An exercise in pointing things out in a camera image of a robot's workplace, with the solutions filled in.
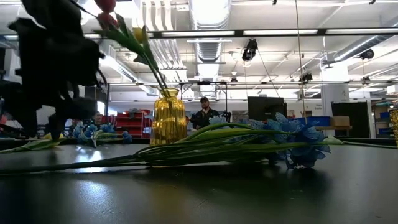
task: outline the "light fixture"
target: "light fixture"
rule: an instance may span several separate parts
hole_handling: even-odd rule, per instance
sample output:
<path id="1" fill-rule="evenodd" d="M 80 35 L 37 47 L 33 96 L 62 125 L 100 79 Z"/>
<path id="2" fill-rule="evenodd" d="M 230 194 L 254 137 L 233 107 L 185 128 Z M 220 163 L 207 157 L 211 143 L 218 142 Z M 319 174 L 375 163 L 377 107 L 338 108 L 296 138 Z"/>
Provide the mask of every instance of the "light fixture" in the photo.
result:
<path id="1" fill-rule="evenodd" d="M 8 0 L 8 1 L 0 1 L 0 5 L 15 5 L 19 6 L 22 2 L 20 0 Z"/>
<path id="2" fill-rule="evenodd" d="M 231 43 L 231 39 L 218 39 L 218 40 L 211 40 L 211 39 L 194 39 L 194 40 L 187 40 L 189 44 L 195 43 Z"/>
<path id="3" fill-rule="evenodd" d="M 398 28 L 373 28 L 373 29 L 328 29 L 326 34 L 391 34 L 397 33 Z"/>
<path id="4" fill-rule="evenodd" d="M 180 31 L 180 32 L 163 32 L 162 37 L 208 37 L 208 36 L 233 36 L 235 31 L 229 30 L 213 30 L 213 31 Z"/>
<path id="5" fill-rule="evenodd" d="M 4 38 L 6 38 L 7 40 L 18 40 L 17 35 L 5 35 Z"/>
<path id="6" fill-rule="evenodd" d="M 110 83 L 111 86 L 134 86 L 138 85 L 137 83 Z"/>
<path id="7" fill-rule="evenodd" d="M 254 35 L 305 35 L 305 34 L 316 34 L 318 32 L 317 29 L 310 30 L 245 30 L 243 31 L 243 35 L 246 36 L 254 36 Z"/>

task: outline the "man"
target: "man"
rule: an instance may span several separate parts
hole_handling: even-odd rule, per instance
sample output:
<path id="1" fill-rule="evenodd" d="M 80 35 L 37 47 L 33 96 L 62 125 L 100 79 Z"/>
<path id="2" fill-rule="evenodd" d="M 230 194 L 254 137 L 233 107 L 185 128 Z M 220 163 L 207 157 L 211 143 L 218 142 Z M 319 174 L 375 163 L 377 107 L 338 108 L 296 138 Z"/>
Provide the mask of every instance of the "man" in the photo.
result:
<path id="1" fill-rule="evenodd" d="M 207 97 L 202 97 L 200 103 L 202 109 L 196 113 L 195 122 L 193 122 L 196 130 L 208 126 L 210 124 L 210 118 L 219 116 L 216 110 L 210 108 L 209 99 Z"/>
<path id="2" fill-rule="evenodd" d="M 97 126 L 97 128 L 100 128 L 102 124 L 102 114 L 99 111 L 92 117 L 91 123 Z"/>

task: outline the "table surface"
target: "table surface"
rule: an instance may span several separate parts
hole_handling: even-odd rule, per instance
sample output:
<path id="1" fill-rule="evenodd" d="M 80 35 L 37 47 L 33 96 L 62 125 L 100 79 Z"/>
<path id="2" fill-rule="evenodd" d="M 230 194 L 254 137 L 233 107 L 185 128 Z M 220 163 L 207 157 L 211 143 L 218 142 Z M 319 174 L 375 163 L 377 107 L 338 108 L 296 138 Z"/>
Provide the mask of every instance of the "table surface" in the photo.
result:
<path id="1" fill-rule="evenodd" d="M 145 145 L 0 155 L 0 167 L 131 154 Z M 0 223 L 398 223 L 398 150 L 333 146 L 314 169 L 90 168 L 0 178 Z"/>

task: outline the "ventilation duct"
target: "ventilation duct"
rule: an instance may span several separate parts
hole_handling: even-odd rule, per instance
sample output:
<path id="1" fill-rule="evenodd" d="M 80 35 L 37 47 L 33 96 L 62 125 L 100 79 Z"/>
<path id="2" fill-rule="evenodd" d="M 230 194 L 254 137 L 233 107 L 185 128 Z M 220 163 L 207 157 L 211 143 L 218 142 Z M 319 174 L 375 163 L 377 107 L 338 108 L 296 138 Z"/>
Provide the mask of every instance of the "ventilation duct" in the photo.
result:
<path id="1" fill-rule="evenodd" d="M 393 18 L 389 22 L 382 25 L 382 27 L 397 27 L 398 26 L 398 17 Z M 344 61 L 355 55 L 359 55 L 360 53 L 364 52 L 371 47 L 384 42 L 394 35 L 375 35 L 370 37 L 363 37 L 357 40 L 356 42 L 350 44 L 343 50 L 338 51 L 334 56 L 333 59 L 335 61 Z"/>
<path id="2" fill-rule="evenodd" d="M 120 75 L 128 78 L 133 83 L 137 82 L 138 78 L 137 75 L 124 66 L 122 62 L 116 59 L 116 51 L 115 49 L 109 44 L 110 40 L 103 40 L 103 42 L 99 45 L 100 49 L 106 54 L 106 58 L 104 60 L 100 60 L 102 65 L 106 65 L 117 71 Z M 158 96 L 159 93 L 156 89 L 139 85 L 139 88 L 144 90 L 148 96 Z"/>
<path id="3" fill-rule="evenodd" d="M 231 0 L 189 0 L 192 29 L 220 30 L 228 25 Z M 206 64 L 197 65 L 201 80 L 216 81 L 220 65 L 208 64 L 221 61 L 222 43 L 196 43 L 195 51 L 197 62 Z M 202 95 L 213 96 L 215 86 L 200 86 Z"/>

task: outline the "blue bin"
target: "blue bin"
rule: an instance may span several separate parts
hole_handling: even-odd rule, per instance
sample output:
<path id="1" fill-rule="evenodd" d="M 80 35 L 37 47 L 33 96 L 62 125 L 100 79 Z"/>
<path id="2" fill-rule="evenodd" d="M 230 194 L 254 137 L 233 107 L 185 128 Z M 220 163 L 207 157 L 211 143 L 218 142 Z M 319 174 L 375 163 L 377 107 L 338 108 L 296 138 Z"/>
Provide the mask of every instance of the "blue bin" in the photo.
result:
<path id="1" fill-rule="evenodd" d="M 390 114 L 388 112 L 380 113 L 380 119 L 389 119 Z"/>
<path id="2" fill-rule="evenodd" d="M 305 119 L 304 118 L 294 118 L 298 121 L 300 121 L 302 124 L 305 124 Z M 330 126 L 330 117 L 329 116 L 309 116 L 307 117 L 307 122 L 318 122 L 316 126 Z"/>

